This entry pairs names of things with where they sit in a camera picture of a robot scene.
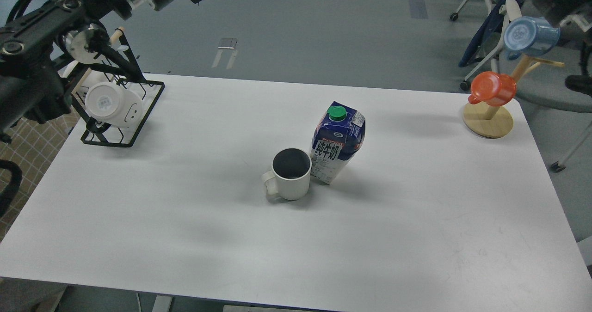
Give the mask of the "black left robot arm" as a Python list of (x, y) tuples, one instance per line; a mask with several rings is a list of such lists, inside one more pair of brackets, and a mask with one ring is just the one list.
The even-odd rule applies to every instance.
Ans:
[[(174, 0), (17, 0), (1, 28), (1, 141), (21, 118), (45, 124), (71, 112), (74, 83), (62, 77), (76, 61), (91, 70), (145, 83), (136, 58), (112, 48), (101, 18), (115, 12), (127, 20), (149, 4), (160, 11)], [(190, 0), (198, 4), (202, 0)]]

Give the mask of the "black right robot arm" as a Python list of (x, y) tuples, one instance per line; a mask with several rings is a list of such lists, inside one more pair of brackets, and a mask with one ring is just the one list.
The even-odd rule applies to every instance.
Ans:
[(558, 28), (577, 26), (582, 32), (580, 49), (580, 74), (565, 78), (565, 86), (575, 92), (592, 94), (591, 72), (591, 7), (592, 0), (531, 0), (534, 7), (551, 25)]

